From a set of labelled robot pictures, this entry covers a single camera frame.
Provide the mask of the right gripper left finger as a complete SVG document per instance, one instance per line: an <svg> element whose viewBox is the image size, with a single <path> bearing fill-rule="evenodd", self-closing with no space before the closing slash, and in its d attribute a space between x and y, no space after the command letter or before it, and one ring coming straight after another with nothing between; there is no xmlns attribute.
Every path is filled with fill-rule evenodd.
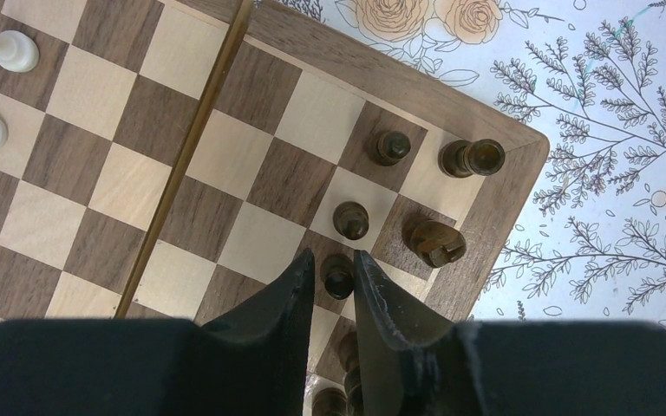
<svg viewBox="0 0 666 416"><path fill-rule="evenodd" d="M238 306L178 318L0 322L0 415L299 415L315 258Z"/></svg>

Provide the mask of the dark chess piece seven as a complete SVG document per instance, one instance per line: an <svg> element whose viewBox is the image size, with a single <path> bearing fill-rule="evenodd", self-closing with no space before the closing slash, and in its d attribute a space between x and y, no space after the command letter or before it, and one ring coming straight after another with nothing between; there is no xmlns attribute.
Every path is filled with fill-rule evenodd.
<svg viewBox="0 0 666 416"><path fill-rule="evenodd" d="M347 398L343 391L329 387L316 393L312 401L312 416L347 416Z"/></svg>

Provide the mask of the dark chess piece three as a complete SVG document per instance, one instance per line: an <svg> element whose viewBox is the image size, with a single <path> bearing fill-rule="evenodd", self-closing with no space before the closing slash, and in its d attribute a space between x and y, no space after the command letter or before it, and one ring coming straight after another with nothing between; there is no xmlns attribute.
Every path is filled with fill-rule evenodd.
<svg viewBox="0 0 666 416"><path fill-rule="evenodd" d="M369 231L369 214L363 205L355 201L339 204L332 221L336 232L348 240L359 240Z"/></svg>

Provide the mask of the wooden chess board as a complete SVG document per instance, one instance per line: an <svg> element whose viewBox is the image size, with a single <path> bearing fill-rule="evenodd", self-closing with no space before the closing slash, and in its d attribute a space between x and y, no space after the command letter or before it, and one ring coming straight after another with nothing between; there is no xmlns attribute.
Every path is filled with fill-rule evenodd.
<svg viewBox="0 0 666 416"><path fill-rule="evenodd" d="M37 45L27 73L0 67L0 322L116 311L225 34L177 1L0 1L0 33ZM258 292L300 251L370 250L421 298L456 290L399 234L421 213L461 232L506 182L451 179L455 134L258 40L239 51L128 313L204 322ZM380 132L411 142L393 166ZM355 201L369 231L332 217Z"/></svg>

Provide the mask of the dark chess piece five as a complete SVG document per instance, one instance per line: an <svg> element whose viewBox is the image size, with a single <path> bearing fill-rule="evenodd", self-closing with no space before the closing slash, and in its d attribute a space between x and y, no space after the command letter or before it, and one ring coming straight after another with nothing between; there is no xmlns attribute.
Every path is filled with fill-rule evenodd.
<svg viewBox="0 0 666 416"><path fill-rule="evenodd" d="M347 374L360 366L357 332L349 332L338 344L338 360Z"/></svg>

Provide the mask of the dark chess piece four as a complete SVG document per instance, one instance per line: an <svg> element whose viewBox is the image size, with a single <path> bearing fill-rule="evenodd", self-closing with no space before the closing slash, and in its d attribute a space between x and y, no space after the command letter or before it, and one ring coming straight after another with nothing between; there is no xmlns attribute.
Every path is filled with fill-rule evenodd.
<svg viewBox="0 0 666 416"><path fill-rule="evenodd" d="M465 237L455 228L427 217L411 217L402 230L405 245L427 266L439 269L467 252Z"/></svg>

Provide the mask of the white pawn one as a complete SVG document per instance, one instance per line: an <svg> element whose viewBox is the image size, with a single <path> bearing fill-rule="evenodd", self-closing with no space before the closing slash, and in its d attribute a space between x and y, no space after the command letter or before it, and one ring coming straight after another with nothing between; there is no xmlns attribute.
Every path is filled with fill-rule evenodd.
<svg viewBox="0 0 666 416"><path fill-rule="evenodd" d="M36 43L17 30L0 33L0 66L15 73L27 73L39 62L40 54Z"/></svg>

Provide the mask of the dark chess piece two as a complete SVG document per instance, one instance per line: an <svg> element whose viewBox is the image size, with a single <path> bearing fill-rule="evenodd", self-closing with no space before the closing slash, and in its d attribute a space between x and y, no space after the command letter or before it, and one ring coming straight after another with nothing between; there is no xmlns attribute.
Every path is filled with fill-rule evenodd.
<svg viewBox="0 0 666 416"><path fill-rule="evenodd" d="M400 131L380 132L369 143L369 157L379 166L396 165L410 150L409 137Z"/></svg>

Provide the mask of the dark chess piece one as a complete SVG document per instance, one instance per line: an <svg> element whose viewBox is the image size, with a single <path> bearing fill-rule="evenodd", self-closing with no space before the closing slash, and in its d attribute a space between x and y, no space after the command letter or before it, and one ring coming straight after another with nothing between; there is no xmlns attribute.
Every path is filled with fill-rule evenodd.
<svg viewBox="0 0 666 416"><path fill-rule="evenodd" d="M504 165L505 158L505 150L495 140L455 140L439 151L438 164L447 176L464 179L495 174Z"/></svg>

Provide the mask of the dark chess piece six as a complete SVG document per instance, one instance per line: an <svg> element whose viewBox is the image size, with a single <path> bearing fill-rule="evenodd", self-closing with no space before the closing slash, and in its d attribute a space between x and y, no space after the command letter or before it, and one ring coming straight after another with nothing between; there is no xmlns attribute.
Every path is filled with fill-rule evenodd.
<svg viewBox="0 0 666 416"><path fill-rule="evenodd" d="M345 300L354 291L354 265L344 254L326 257L321 266L323 285L328 295L336 300Z"/></svg>

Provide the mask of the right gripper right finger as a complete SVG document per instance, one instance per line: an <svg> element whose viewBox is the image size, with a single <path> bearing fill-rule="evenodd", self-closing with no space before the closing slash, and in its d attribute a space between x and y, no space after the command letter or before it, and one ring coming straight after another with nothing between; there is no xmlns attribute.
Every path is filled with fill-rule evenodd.
<svg viewBox="0 0 666 416"><path fill-rule="evenodd" d="M666 415L666 328L642 321L462 321L354 255L368 415Z"/></svg>

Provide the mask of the floral table cloth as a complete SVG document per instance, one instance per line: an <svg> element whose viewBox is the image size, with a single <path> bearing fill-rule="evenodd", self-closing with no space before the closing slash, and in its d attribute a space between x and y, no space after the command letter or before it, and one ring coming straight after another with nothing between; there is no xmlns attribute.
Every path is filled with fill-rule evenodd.
<svg viewBox="0 0 666 416"><path fill-rule="evenodd" d="M544 133L471 315L666 327L666 1L292 1Z"/></svg>

